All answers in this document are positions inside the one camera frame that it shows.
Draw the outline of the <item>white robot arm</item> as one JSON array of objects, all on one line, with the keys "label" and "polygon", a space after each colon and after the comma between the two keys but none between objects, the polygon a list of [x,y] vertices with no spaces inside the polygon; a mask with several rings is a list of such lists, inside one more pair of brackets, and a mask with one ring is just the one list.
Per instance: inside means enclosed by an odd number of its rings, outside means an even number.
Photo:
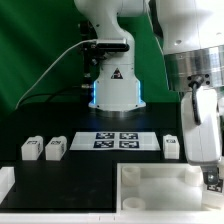
[{"label": "white robot arm", "polygon": [[93,26],[99,76],[89,106],[104,113],[134,112],[145,106],[135,76],[135,41],[120,17],[150,14],[163,41],[169,89],[182,92],[185,155],[199,166],[204,183],[219,181],[221,130],[216,89],[224,85],[224,0],[74,0]]}]

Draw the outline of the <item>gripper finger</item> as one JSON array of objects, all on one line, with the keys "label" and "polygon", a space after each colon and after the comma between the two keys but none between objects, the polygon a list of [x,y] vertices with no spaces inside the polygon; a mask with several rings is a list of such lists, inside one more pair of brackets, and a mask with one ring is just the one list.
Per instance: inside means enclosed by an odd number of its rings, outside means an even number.
[{"label": "gripper finger", "polygon": [[217,166],[203,166],[203,179],[206,185],[216,185],[219,181]]}]

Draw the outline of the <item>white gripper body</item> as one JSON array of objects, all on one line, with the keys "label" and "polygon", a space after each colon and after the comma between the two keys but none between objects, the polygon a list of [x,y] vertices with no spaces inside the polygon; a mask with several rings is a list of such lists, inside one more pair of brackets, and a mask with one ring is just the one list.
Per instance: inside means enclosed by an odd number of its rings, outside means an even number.
[{"label": "white gripper body", "polygon": [[192,93],[181,101],[181,121],[185,155],[191,165],[213,166],[221,159],[222,140],[217,111],[217,92],[200,87],[196,93],[201,124],[195,123]]}]

